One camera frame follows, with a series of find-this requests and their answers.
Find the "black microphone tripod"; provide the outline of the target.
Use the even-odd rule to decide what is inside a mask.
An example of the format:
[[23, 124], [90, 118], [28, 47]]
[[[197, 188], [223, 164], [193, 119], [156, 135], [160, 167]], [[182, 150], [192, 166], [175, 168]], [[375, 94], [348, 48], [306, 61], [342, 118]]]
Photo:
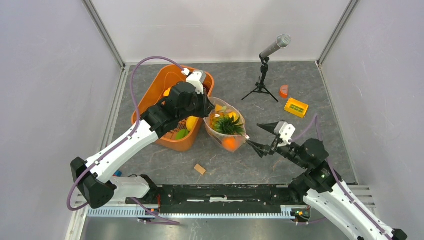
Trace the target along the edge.
[[250, 96], [252, 93], [257, 93], [257, 94], [265, 94], [265, 95], [270, 95], [277, 103], [279, 102], [278, 99], [267, 89], [266, 85], [265, 85], [265, 79], [269, 70], [269, 65], [268, 62], [270, 60], [270, 57], [262, 57], [260, 56], [260, 61], [262, 66], [260, 67], [260, 73], [261, 76], [258, 77], [258, 82], [256, 82], [255, 84], [255, 89], [252, 90], [251, 92], [249, 92], [246, 96], [244, 96], [241, 100], [243, 101], [244, 99], [246, 99], [248, 96]]

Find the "grey microphone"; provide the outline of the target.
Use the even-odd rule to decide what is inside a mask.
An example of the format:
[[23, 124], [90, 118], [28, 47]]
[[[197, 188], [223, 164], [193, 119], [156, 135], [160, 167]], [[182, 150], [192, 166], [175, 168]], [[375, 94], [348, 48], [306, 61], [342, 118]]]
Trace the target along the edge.
[[278, 50], [285, 49], [291, 43], [291, 40], [291, 36], [287, 33], [279, 35], [276, 38], [275, 42], [273, 42], [270, 46], [268, 46], [259, 54], [259, 57], [261, 59], [270, 57]]

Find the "orange spiky fruit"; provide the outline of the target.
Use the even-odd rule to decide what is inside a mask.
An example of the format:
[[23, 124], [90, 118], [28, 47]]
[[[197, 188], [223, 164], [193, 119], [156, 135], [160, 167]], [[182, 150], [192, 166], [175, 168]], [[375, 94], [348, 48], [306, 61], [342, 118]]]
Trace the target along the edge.
[[211, 128], [220, 134], [223, 135], [243, 135], [246, 131], [244, 128], [244, 123], [241, 121], [238, 124], [234, 122], [226, 122], [226, 123], [211, 123]]

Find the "wooden block near bin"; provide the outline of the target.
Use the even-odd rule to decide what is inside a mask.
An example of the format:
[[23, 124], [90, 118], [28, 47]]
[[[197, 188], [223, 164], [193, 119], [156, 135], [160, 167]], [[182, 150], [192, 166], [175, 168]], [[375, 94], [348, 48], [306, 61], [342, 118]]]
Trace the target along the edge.
[[194, 170], [197, 171], [202, 176], [207, 172], [207, 170], [204, 167], [202, 167], [200, 164], [196, 164], [194, 166]]

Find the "green star fruit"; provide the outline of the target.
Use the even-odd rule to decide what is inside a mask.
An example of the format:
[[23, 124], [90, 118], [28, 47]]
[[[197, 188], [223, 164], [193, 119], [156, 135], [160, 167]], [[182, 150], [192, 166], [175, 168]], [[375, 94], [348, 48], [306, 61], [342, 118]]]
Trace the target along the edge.
[[176, 134], [175, 134], [175, 140], [182, 140], [184, 139], [188, 134], [190, 133], [189, 130], [187, 130], [186, 128], [179, 130]]

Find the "yellow bell pepper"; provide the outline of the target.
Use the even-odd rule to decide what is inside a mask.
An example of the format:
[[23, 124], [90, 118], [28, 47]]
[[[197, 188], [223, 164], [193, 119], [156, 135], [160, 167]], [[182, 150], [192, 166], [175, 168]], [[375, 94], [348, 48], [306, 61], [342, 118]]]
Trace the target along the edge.
[[213, 124], [217, 123], [235, 123], [238, 124], [240, 122], [240, 116], [234, 111], [231, 110], [226, 105], [216, 105], [214, 109], [214, 113], [211, 117], [211, 122]]

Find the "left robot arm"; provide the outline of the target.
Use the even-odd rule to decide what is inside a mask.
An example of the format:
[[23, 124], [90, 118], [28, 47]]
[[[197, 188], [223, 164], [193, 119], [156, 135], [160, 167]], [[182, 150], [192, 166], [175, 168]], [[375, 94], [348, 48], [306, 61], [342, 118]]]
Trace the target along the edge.
[[115, 172], [135, 154], [177, 128], [180, 121], [194, 116], [204, 118], [214, 109], [203, 84], [178, 82], [169, 96], [149, 107], [140, 119], [111, 145], [88, 159], [76, 157], [70, 163], [78, 189], [92, 209], [112, 199], [134, 197], [145, 204], [153, 203], [157, 190], [141, 176], [117, 177]]

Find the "yellow pear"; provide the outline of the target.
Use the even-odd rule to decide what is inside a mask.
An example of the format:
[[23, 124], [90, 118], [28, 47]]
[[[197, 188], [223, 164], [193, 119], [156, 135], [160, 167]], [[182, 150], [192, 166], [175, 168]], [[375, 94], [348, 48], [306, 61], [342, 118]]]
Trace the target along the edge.
[[186, 126], [186, 129], [188, 130], [188, 132], [191, 132], [194, 129], [198, 120], [199, 120], [199, 118], [195, 117], [195, 116], [190, 116], [190, 117], [187, 118], [185, 126]]

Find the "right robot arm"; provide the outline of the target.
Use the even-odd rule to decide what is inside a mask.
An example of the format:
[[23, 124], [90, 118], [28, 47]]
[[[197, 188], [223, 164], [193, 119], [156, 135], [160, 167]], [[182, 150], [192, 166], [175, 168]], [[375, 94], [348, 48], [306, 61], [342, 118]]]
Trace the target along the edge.
[[406, 240], [407, 234], [377, 218], [331, 167], [324, 143], [310, 138], [302, 145], [294, 142], [295, 127], [286, 121], [259, 124], [275, 135], [270, 145], [246, 140], [259, 157], [279, 154], [304, 169], [289, 188], [289, 199], [316, 209], [350, 240]]

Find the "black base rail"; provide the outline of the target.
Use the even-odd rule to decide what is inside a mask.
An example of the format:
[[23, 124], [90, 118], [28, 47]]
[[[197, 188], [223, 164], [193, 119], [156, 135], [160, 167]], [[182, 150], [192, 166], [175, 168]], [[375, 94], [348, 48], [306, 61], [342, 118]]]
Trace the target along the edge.
[[126, 198], [127, 205], [143, 204], [161, 217], [288, 218], [313, 223], [312, 208], [287, 185], [278, 184], [155, 184], [141, 198]]

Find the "red blue toy brick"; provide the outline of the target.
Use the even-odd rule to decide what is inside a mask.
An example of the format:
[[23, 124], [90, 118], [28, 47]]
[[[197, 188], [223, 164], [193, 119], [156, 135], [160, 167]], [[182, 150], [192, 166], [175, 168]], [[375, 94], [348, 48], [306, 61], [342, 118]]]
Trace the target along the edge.
[[113, 176], [114, 177], [121, 177], [122, 176], [122, 172], [120, 171], [120, 170], [117, 170], [114, 174], [113, 174]]

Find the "orange plastic bin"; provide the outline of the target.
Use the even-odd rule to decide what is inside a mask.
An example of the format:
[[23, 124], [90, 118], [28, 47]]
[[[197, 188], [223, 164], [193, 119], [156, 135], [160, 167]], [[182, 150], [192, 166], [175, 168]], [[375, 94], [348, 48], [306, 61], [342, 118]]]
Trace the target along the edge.
[[[149, 107], [153, 106], [160, 99], [162, 99], [167, 89], [175, 86], [179, 82], [184, 82], [186, 78], [187, 77], [182, 73], [182, 70], [175, 65], [167, 65], [163, 67], [138, 104], [139, 113], [144, 113]], [[186, 121], [186, 119], [180, 120], [177, 128], [167, 132], [163, 137], [156, 140], [154, 143], [178, 152], [188, 151], [194, 144], [203, 121], [200, 118], [196, 119], [196, 121], [193, 122], [192, 128], [187, 133], [187, 135], [181, 139], [178, 139], [178, 133], [181, 131], [185, 132], [187, 130]], [[130, 141], [136, 141], [145, 148], [153, 144], [152, 140], [154, 139], [155, 135], [149, 132], [145, 122], [141, 122], [140, 128], [141, 131], [135, 133]]]

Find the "clear zip top bag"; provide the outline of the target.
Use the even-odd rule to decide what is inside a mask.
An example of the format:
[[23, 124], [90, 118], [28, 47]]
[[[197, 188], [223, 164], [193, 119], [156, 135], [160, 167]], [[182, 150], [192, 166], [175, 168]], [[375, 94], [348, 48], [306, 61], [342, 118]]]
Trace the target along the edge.
[[214, 109], [203, 118], [209, 136], [222, 148], [234, 153], [250, 138], [246, 120], [232, 105], [217, 97], [210, 97]]

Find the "yellow toy brick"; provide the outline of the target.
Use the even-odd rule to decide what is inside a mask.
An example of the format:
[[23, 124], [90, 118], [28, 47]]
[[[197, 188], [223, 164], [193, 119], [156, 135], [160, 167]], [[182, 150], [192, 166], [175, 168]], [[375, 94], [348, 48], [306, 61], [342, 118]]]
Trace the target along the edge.
[[294, 98], [289, 98], [284, 106], [284, 110], [290, 114], [293, 114], [299, 118], [304, 118], [307, 111], [309, 109], [309, 105], [303, 103]]

